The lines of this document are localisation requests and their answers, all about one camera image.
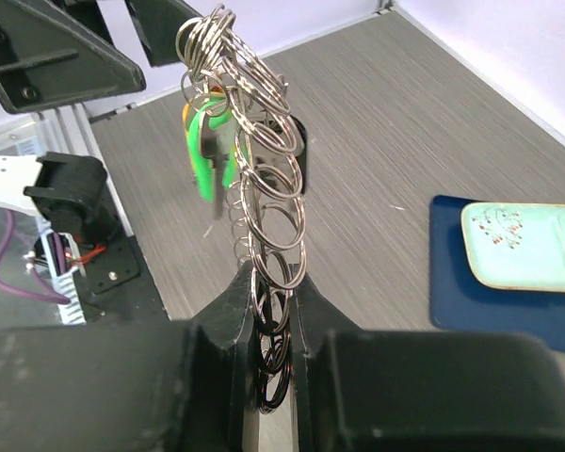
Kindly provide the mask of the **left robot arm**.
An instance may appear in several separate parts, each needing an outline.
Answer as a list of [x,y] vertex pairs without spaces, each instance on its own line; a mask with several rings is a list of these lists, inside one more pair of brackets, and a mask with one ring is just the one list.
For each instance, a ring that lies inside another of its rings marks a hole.
[[[0,105],[10,114],[143,91],[140,67],[117,50],[95,1],[0,1]],[[47,153],[0,163],[0,207],[43,217],[89,246],[121,233],[93,156]]]

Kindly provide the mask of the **green key tag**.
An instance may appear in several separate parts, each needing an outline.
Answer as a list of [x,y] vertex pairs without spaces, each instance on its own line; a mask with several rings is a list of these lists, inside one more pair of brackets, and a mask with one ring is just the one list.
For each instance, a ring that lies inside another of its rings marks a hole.
[[186,142],[199,194],[218,211],[236,172],[233,115],[229,109],[219,116],[208,115],[210,107],[224,100],[223,93],[212,91],[198,111],[190,106]]

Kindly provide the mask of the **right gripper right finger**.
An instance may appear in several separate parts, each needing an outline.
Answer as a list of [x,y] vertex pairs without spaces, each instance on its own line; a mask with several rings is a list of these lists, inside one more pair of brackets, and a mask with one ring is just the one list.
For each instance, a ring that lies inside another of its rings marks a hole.
[[565,451],[565,379],[524,334],[364,330],[290,301],[297,451]]

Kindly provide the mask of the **yellow key tag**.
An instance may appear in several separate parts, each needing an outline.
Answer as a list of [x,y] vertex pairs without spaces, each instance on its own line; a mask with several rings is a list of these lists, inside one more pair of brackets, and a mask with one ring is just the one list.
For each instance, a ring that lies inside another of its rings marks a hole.
[[186,103],[182,110],[182,115],[181,115],[186,141],[188,140],[188,132],[189,132],[189,119],[188,119],[189,109],[190,109],[190,104]]

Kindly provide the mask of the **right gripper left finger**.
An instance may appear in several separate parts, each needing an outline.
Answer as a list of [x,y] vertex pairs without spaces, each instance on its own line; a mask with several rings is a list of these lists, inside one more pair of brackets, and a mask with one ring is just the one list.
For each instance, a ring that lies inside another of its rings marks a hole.
[[250,268],[188,320],[0,331],[0,451],[254,451]]

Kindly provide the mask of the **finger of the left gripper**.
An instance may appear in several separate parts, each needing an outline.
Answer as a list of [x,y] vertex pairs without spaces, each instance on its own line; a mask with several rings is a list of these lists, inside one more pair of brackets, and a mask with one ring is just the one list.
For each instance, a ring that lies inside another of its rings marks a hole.
[[0,105],[41,112],[144,90],[95,1],[0,0]]
[[181,0],[125,0],[128,12],[151,67],[177,63],[176,34],[200,13]]

